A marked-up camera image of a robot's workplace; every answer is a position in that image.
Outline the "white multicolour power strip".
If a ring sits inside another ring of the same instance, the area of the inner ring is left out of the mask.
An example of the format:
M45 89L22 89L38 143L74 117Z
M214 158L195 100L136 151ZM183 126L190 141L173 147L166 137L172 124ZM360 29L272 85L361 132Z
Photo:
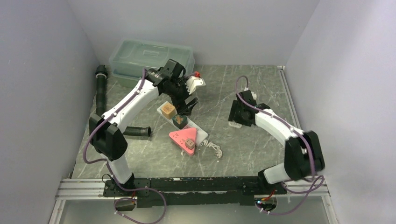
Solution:
M204 141L208 140L209 134L192 120L190 120L188 117L179 114L175 106L170 102L165 101L161 106L157 108L157 112L167 122L172 124L177 130L195 128L197 131L195 144L197 146L202 146L204 144Z

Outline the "translucent green plastic box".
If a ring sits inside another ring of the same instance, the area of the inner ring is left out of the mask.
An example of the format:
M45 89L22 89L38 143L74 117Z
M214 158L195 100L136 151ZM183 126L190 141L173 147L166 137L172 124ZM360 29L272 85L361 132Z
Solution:
M193 72L195 58L192 47L136 39L121 40L109 57L109 64L112 75L121 86L134 88L144 68L157 70L169 59L182 64L186 74Z

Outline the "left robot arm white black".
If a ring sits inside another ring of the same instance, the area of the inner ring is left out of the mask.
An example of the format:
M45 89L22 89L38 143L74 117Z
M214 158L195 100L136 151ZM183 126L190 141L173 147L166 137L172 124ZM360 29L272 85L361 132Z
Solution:
M117 182L115 188L122 196L128 196L134 190L134 174L125 156L128 144L123 135L128 124L161 94L171 98L178 112L189 116L198 100L194 98L186 103L186 99L197 87L205 85L196 73L186 75L185 67L170 59L157 70L143 69L140 81L116 106L102 115L90 117L88 144L101 155L99 160L106 162Z

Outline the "tan cube plug adapter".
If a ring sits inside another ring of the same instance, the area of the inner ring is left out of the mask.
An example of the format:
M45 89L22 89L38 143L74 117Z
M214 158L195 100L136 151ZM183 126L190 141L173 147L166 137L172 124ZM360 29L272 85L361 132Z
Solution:
M166 119L172 119L177 115L177 110L173 104L167 102L161 107L161 113Z

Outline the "dark green cube adapter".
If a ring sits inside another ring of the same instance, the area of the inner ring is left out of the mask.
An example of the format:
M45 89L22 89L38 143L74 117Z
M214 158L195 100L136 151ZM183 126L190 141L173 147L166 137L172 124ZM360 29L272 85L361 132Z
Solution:
M172 122L178 129L183 129L188 124L188 118L184 115L176 114L172 118Z

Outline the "aluminium frame rail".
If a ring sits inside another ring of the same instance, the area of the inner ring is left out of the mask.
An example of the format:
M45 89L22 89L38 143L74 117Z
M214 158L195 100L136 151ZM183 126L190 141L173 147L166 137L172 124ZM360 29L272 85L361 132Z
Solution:
M236 94L229 121L255 125L269 132L285 147L284 163L266 168L256 176L135 178L119 183L114 168L102 181L66 179L60 184L50 223L61 220L68 200L113 200L116 215L122 216L128 206L201 205L237 203L256 206L260 212L276 215L269 201L275 196L321 196L330 201L323 176L325 167L318 136L302 131L279 118L266 104L258 104L248 87Z

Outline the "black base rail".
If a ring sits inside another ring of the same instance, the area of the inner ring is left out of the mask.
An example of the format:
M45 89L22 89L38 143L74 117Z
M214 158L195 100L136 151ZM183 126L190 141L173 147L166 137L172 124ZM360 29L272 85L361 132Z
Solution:
M254 200L271 193L285 195L281 184L264 184L257 176L135 178L134 185L121 189L114 180L105 182L103 196L137 198L138 208L167 204L239 204L253 206Z

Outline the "white square adapter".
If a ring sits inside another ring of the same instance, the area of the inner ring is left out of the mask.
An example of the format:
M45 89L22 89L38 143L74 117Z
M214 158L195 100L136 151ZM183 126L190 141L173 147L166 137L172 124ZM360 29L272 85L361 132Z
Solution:
M242 124L236 123L236 122L234 122L234 121L229 121L229 122L228 122L228 125L229 125L230 127L234 127L234 128L241 128L241 127L242 127Z

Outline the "small pink cube adapter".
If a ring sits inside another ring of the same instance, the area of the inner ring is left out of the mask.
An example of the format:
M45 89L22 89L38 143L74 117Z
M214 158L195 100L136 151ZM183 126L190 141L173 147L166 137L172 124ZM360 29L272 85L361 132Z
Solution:
M184 141L184 145L186 146L187 149L193 150L195 148L195 142L193 139L187 138Z

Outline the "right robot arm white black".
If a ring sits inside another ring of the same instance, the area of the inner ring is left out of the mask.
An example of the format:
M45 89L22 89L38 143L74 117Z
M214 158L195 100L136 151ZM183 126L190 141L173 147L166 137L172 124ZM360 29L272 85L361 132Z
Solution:
M257 187L260 192L268 194L277 183L300 180L325 168L319 138L314 131L296 128L280 118L268 105L257 104L250 90L239 92L236 97L229 121L260 127L284 146L284 161L259 172Z

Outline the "pink triangular power strip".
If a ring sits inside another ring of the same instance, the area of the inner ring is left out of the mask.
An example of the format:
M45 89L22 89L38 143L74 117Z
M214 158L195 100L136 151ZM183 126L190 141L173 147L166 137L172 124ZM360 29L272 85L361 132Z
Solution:
M195 154L195 148L193 150L189 150L184 145L184 141L187 138L193 139L196 146L196 139L197 139L197 129L194 127L181 129L178 131L173 131L169 133L170 139L181 148L182 152L186 153L187 155L193 156Z

